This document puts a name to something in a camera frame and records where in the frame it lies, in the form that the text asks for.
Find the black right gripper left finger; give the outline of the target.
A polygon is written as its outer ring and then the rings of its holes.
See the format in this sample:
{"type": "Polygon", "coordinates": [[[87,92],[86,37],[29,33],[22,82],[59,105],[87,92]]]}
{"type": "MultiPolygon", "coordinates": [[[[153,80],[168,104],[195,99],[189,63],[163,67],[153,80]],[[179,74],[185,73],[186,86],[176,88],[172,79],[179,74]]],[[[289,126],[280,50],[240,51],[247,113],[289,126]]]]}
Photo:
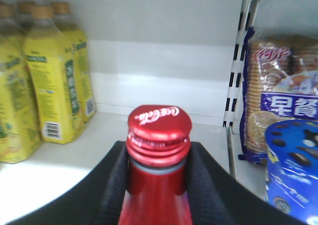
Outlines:
{"type": "Polygon", "coordinates": [[[126,143],[116,141],[100,163],[72,189],[12,225],[116,225],[128,182],[126,143]]]}

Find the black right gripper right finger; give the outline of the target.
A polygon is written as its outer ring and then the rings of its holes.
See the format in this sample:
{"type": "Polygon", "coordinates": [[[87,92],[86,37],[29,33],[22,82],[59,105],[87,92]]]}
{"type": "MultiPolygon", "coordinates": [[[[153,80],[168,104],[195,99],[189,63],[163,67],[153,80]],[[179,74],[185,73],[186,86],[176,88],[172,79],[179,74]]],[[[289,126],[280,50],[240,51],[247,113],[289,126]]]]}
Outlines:
{"type": "Polygon", "coordinates": [[[230,176],[199,142],[186,163],[186,190],[195,225],[301,225],[230,176]]]}

